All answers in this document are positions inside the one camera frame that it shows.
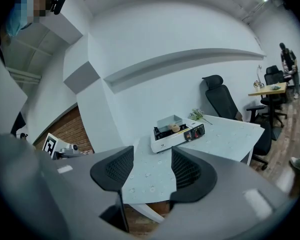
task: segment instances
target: table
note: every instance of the table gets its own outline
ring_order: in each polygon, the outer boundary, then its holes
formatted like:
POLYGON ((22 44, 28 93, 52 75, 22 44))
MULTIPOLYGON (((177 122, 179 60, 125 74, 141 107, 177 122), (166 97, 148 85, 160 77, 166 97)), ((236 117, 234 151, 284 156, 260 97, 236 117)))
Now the table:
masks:
MULTIPOLYGON (((238 162, 244 161, 249 165, 254 145, 264 129, 258 124, 222 117, 205 115, 204 118, 212 123, 201 120, 205 134, 179 146, 238 162)), ((176 178, 171 169, 171 149, 153 153, 149 135, 137 139, 133 146, 133 169, 122 187, 123 203, 160 223, 164 218, 146 204, 169 200, 171 193, 177 190, 176 178)))
POLYGON ((272 90, 271 85, 266 85, 264 88, 261 88, 259 91, 255 91, 252 93, 249 93, 248 96, 258 96, 258 95, 269 95, 269 121, 271 126, 271 138, 273 140, 277 140, 279 138, 279 135, 281 133, 282 128, 281 127, 274 127, 274 103, 273 103, 273 97, 274 94, 284 94, 287 89, 287 83, 286 82, 280 82, 276 83, 277 86, 280 86, 280 89, 272 90))

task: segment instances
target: wooden floor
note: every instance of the wooden floor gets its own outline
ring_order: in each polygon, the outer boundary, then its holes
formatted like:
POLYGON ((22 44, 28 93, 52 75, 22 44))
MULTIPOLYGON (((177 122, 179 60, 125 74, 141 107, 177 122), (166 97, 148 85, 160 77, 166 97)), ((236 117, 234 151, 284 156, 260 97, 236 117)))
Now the wooden floor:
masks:
MULTIPOLYGON (((289 165, 290 157, 300 158, 300 98, 293 98, 292 89, 287 90, 287 96, 289 102, 282 106, 282 112, 286 113, 288 118, 280 117, 284 124, 282 132, 277 141, 272 141, 268 155, 263 157, 269 162, 267 169, 262 171, 262 164, 254 160, 250 163, 253 169, 274 184, 280 180, 286 170, 292 171, 289 165)), ((280 126, 280 123, 277 121, 274 124, 280 126)), ((300 173, 293 171, 293 175, 295 175, 294 186, 289 194, 291 197, 296 197, 300 191, 300 173)), ((169 213, 167 202, 148 205, 163 217, 169 213)), ((136 237, 146 238, 159 225, 127 204, 124 205, 124 211, 130 234, 136 237)))

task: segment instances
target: chair backrest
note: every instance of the chair backrest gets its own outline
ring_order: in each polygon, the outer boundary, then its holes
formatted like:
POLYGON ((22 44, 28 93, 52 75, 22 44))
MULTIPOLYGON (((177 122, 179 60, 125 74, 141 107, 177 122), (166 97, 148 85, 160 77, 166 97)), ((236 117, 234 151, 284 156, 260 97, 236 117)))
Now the chair backrest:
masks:
POLYGON ((232 119, 236 118, 238 109, 232 99, 228 88, 223 84, 224 80, 220 75, 203 77, 208 86, 205 95, 219 117, 232 119))
POLYGON ((285 82, 284 72, 280 70, 275 73, 267 73, 264 75, 264 80, 267 85, 284 83, 285 82))
POLYGON ((277 73, 279 71, 278 67, 276 65, 273 65, 273 66, 270 66, 270 67, 267 67, 265 72, 267 74, 271 74, 271 73, 277 73))

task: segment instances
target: blue face mask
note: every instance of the blue face mask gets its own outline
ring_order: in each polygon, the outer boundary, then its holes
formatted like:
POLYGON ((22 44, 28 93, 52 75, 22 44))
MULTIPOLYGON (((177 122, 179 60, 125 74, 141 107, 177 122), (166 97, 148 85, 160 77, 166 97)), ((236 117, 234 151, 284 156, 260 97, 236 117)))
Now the blue face mask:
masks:
POLYGON ((10 37, 15 37, 28 24, 27 16, 27 0, 20 0, 20 2, 15 3, 5 22, 6 33, 10 37))

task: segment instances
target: chair armrest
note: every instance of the chair armrest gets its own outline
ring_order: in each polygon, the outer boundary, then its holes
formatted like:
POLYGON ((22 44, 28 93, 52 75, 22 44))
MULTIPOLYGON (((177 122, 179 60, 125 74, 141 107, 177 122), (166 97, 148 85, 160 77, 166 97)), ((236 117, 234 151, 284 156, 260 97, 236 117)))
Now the chair armrest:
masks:
POLYGON ((256 111, 256 110, 263 110, 266 106, 258 105, 258 106, 250 106, 246 109, 246 111, 256 111))

